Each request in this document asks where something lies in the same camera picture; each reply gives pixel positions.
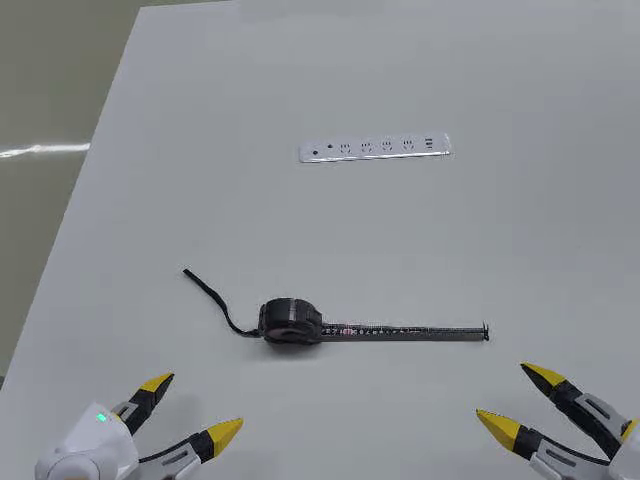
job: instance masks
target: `floor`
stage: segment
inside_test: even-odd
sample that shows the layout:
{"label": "floor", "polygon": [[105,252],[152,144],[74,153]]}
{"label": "floor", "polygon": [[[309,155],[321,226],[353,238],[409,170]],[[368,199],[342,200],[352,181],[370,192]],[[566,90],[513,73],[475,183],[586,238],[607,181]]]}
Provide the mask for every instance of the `floor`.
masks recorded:
{"label": "floor", "polygon": [[5,0],[0,15],[0,386],[84,154],[2,152],[91,141],[141,6]]}

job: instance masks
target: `white table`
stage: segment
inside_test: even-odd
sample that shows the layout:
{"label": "white table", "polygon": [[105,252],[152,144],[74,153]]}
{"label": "white table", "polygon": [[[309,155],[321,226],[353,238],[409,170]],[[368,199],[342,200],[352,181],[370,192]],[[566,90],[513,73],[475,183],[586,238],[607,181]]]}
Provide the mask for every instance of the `white table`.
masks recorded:
{"label": "white table", "polygon": [[[537,478],[476,407],[594,453],[521,360],[639,413],[637,2],[300,5],[141,11],[0,392],[3,478],[168,370],[143,453],[246,419],[200,480]],[[439,129],[453,160],[297,162]],[[245,328],[296,296],[493,338],[279,354],[187,265]]]}

